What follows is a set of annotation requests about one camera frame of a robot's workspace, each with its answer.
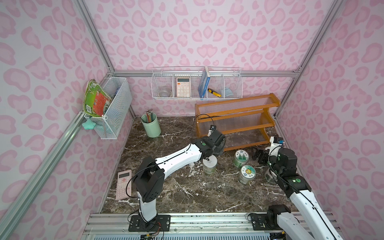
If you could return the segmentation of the green label jar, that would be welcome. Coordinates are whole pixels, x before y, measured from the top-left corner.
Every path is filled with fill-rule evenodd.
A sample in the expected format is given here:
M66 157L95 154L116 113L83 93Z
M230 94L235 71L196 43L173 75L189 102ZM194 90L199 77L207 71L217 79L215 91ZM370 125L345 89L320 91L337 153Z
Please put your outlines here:
M203 159L203 170L206 174L212 175L217 168L217 157L215 155L212 155L208 158Z
M250 158L250 155L245 150L237 150L234 155L233 164L236 168L244 166Z

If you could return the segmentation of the sunflower label jar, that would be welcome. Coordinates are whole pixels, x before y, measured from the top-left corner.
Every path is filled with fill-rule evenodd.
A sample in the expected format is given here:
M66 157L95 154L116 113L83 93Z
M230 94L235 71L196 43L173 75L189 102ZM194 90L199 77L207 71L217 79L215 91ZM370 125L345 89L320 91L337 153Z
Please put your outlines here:
M249 184L256 176L256 170L250 165L244 165L240 169L239 182L243 185Z

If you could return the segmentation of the white label jar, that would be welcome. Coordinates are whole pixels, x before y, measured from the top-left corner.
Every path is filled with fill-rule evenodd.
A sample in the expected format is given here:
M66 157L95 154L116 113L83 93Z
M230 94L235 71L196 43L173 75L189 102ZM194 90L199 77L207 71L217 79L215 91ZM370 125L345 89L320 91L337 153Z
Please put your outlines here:
M270 184L277 184L278 183L277 175L271 170L266 171L265 179Z

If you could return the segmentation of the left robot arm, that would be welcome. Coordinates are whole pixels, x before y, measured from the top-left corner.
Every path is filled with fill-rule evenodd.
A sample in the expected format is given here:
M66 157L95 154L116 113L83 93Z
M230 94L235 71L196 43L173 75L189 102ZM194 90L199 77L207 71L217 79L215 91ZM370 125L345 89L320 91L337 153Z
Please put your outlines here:
M158 213L156 199L162 193L164 181L174 172L191 163L219 156L224 152L226 137L215 126L211 126L209 134L193 140L185 148L160 158L143 159L131 183L137 190L140 203L139 216L144 223L153 223Z

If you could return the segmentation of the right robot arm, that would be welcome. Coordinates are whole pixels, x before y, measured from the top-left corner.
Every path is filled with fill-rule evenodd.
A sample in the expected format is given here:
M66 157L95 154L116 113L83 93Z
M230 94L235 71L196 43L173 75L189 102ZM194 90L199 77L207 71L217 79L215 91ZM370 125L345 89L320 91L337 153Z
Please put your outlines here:
M253 157L269 167L285 195L296 206L307 228L286 205L269 206L265 214L249 214L255 231L281 230L292 240L341 240L343 237L333 226L304 177L297 173L297 156L282 145L257 150Z

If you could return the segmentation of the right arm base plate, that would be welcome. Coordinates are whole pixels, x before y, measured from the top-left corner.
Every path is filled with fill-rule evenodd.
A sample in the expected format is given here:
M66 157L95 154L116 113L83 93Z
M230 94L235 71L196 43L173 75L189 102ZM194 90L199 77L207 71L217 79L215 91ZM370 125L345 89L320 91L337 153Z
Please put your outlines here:
M254 231L269 231L277 228L273 215L269 213L250 213L249 221L252 223Z

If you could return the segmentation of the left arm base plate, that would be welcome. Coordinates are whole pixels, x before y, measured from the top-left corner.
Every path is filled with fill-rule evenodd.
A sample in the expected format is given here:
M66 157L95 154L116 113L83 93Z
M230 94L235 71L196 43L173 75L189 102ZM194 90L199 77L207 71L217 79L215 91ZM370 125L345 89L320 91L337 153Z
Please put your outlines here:
M129 232L168 232L170 224L170 215L157 215L149 222L146 222L140 215L136 215L131 216L129 220Z

